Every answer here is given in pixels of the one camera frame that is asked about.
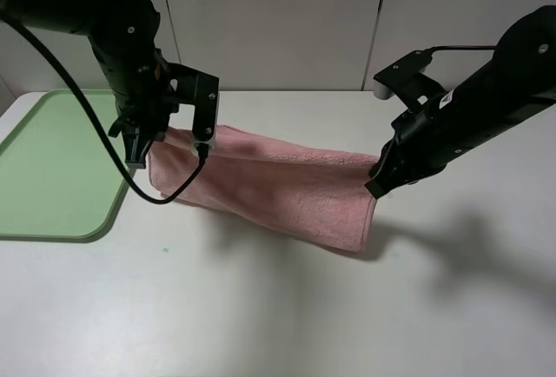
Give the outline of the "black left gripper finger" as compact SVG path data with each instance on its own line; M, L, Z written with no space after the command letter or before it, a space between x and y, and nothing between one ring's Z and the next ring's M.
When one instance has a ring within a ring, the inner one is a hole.
M152 139L139 127L127 127L122 132L125 163L130 169L145 169Z
M168 127L154 127L149 130L149 139L152 142L163 142L166 138Z

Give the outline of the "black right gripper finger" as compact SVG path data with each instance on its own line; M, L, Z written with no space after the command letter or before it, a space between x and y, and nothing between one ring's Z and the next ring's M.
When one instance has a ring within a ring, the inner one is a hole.
M378 162L369 170L368 175L370 177L376 177L384 167L384 164L387 162L389 154L392 149L392 144L385 144L381 150L381 156Z
M404 168L373 168L365 187L374 198L381 198L407 184L409 177L409 171Z

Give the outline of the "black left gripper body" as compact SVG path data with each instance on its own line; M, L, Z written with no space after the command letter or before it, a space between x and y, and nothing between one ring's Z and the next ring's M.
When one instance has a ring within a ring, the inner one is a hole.
M153 42L94 42L93 53L116 99L117 118L110 137L127 127L149 135L154 127L168 127L173 107L169 94L169 63Z

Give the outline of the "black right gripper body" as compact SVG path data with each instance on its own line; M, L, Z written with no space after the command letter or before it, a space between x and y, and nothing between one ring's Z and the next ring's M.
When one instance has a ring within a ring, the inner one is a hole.
M410 183L439 174L460 156L460 107L422 105L393 122L392 149L383 168L404 168Z

